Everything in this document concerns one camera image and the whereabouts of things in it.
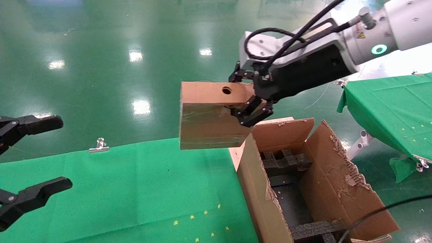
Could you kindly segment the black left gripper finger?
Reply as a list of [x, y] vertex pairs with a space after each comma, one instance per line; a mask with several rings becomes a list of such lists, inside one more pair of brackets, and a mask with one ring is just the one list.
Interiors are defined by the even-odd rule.
[[6, 152], [26, 135], [40, 134], [64, 126], [58, 115], [38, 118], [33, 115], [22, 117], [0, 117], [0, 154]]
[[44, 207], [49, 198], [57, 193], [71, 189], [72, 181], [59, 177], [27, 187], [17, 194], [0, 190], [0, 231], [6, 231], [24, 214]]

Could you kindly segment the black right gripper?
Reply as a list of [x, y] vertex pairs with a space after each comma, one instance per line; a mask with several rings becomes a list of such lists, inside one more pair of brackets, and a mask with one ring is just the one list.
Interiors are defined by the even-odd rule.
[[267, 80], [263, 76], [254, 78], [260, 63], [253, 63], [248, 69], [242, 69], [240, 64], [238, 60], [229, 82], [250, 80], [254, 96], [226, 102], [225, 109], [233, 126], [245, 128], [253, 128], [273, 115], [274, 102], [358, 72], [358, 67], [336, 44], [318, 48], [288, 65], [269, 69]]

